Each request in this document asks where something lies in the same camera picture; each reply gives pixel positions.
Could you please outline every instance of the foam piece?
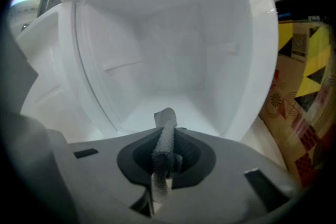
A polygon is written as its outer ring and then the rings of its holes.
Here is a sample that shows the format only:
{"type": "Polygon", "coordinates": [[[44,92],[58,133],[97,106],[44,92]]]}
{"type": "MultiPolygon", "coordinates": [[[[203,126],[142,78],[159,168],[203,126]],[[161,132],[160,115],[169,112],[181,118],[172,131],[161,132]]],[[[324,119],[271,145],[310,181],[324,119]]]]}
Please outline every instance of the foam piece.
{"type": "Polygon", "coordinates": [[[169,194],[167,178],[179,172],[182,156],[174,154],[174,131],[177,126],[176,114],[173,109],[166,108],[154,114],[156,127],[163,126],[158,143],[152,153],[153,177],[152,196],[156,202],[162,202],[169,194]]]}

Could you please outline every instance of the cardboard box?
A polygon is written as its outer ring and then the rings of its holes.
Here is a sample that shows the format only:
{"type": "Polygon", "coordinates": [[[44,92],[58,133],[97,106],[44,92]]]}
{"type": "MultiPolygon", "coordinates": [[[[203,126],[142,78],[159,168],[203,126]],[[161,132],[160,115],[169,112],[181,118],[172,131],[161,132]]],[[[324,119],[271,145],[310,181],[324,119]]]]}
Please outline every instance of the cardboard box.
{"type": "Polygon", "coordinates": [[[336,56],[331,28],[322,23],[279,24],[279,55],[260,117],[294,178],[311,185],[336,131],[336,56]]]}

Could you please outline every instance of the white plastic panel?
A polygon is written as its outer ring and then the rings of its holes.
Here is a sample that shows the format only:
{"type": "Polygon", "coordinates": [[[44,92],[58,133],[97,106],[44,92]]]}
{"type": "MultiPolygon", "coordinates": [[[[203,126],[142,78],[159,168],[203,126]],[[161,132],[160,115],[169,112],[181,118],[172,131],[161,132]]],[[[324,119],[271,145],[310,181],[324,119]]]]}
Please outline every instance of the white plastic panel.
{"type": "Polygon", "coordinates": [[[18,37],[29,64],[38,73],[21,113],[39,120],[46,128],[62,132],[69,143],[111,137],[105,127],[108,124],[102,124],[100,107],[94,116],[86,113],[99,105],[89,95],[88,85],[80,84],[81,65],[75,57],[77,45],[72,39],[73,9],[71,3],[52,8],[18,37]]]}
{"type": "Polygon", "coordinates": [[[152,128],[153,113],[172,107],[181,127],[240,140],[275,66],[272,8],[272,0],[81,0],[83,66],[118,132],[152,128]],[[261,22],[259,13],[266,14],[261,22]],[[261,29],[267,42],[256,37],[261,29]],[[265,55],[254,53],[265,47],[265,55]]]}

